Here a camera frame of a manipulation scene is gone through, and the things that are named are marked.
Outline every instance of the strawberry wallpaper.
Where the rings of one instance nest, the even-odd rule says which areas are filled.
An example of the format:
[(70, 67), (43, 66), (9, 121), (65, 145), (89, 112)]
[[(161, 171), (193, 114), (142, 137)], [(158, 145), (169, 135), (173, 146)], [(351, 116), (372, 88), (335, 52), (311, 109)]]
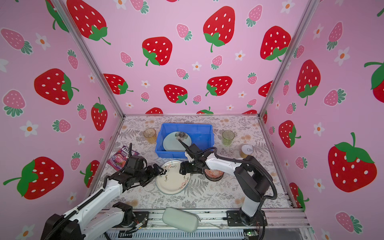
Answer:
[(260, 111), (307, 0), (66, 5), (126, 114), (236, 114)]
[(382, 234), (383, 7), (321, 1), (263, 117), (317, 239)]
[(40, 239), (80, 203), (119, 118), (48, 1), (0, 15), (2, 239)]

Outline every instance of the blue plastic bin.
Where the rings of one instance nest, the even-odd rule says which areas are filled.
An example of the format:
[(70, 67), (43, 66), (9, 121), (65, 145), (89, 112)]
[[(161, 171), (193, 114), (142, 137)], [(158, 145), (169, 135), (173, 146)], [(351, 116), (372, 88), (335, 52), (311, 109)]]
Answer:
[(201, 150), (213, 147), (214, 131), (212, 125), (209, 124), (179, 124), (179, 123), (163, 123), (156, 140), (155, 152), (162, 158), (186, 159), (185, 152), (165, 151), (163, 147), (164, 138), (171, 132), (185, 132), (191, 137), (192, 144), (196, 144)]

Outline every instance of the tabletop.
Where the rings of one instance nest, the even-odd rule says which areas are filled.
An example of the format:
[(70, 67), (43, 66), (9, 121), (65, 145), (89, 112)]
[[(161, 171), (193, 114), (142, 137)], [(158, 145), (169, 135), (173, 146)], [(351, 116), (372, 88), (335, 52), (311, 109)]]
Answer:
[[(260, 164), (269, 172), (276, 186), (278, 197), (275, 200), (267, 199), (263, 208), (287, 208), (288, 202), (285, 198), (280, 179), (276, 173), (269, 149), (265, 143), (263, 133), (260, 129), (257, 116), (247, 115), (163, 115), (163, 116), (126, 116), (118, 138), (114, 144), (110, 157), (121, 147), (132, 143), (132, 150), (137, 151), (140, 156), (147, 159), (148, 164), (157, 163), (163, 165), (172, 159), (160, 158), (155, 153), (156, 143), (150, 144), (143, 136), (147, 128), (154, 128), (158, 133), (163, 123), (186, 123), (186, 124), (211, 124), (215, 136), (215, 147), (217, 153), (222, 156), (240, 158), (240, 149), (243, 144), (253, 146), (253, 154)], [(231, 146), (222, 144), (222, 133), (231, 130), (235, 138)], [(103, 179), (112, 175), (116, 170), (106, 164), (96, 189), (103, 185)], [(271, 188), (268, 195), (273, 195)], [(156, 187), (153, 180), (145, 187), (130, 189), (111, 201), (105, 209), (109, 209), (117, 202), (124, 202), (134, 209), (164, 209), (174, 207), (178, 209), (236, 209), (244, 203), (245, 194), (242, 191), (235, 176), (224, 174), (224, 177), (213, 182), (203, 174), (192, 174), (188, 186), (180, 193), (166, 195)]]

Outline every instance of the soap bar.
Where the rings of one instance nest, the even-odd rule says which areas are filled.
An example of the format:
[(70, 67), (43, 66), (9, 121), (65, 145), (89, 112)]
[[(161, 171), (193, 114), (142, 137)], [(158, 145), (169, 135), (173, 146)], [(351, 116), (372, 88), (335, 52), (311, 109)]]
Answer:
[(196, 215), (168, 207), (163, 213), (163, 222), (185, 232), (194, 232), (197, 229), (199, 219)]

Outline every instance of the white plate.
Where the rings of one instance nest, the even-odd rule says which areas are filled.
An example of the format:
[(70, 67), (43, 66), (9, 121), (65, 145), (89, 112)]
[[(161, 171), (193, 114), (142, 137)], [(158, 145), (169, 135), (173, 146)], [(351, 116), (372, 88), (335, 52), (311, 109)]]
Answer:
[[(185, 148), (181, 143), (177, 140), (177, 137), (175, 136), (176, 133), (179, 132), (171, 132), (168, 134), (164, 140), (163, 140), (163, 147), (166, 151), (171, 151), (171, 152), (184, 152)], [(191, 137), (186, 134), (186, 138), (182, 140), (185, 144), (190, 146), (192, 144)]]
[(167, 170), (166, 174), (156, 177), (156, 186), (162, 193), (169, 195), (177, 194), (188, 185), (190, 173), (181, 175), (179, 173), (180, 163), (182, 161), (172, 160), (161, 166), (164, 170)]

